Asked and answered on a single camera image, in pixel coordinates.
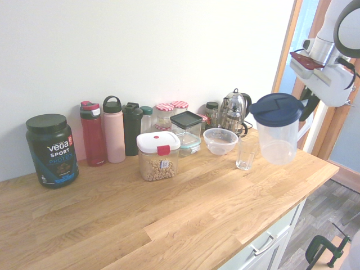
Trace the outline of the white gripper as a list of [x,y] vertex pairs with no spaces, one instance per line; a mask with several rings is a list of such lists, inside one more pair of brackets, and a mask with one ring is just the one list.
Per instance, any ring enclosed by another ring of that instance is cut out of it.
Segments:
[[347,69],[350,65],[347,58],[339,57],[334,65],[326,65],[322,69],[301,67],[301,79],[305,86],[299,98],[304,105],[300,122],[314,112],[320,100],[328,107],[345,105],[356,77],[353,71]]

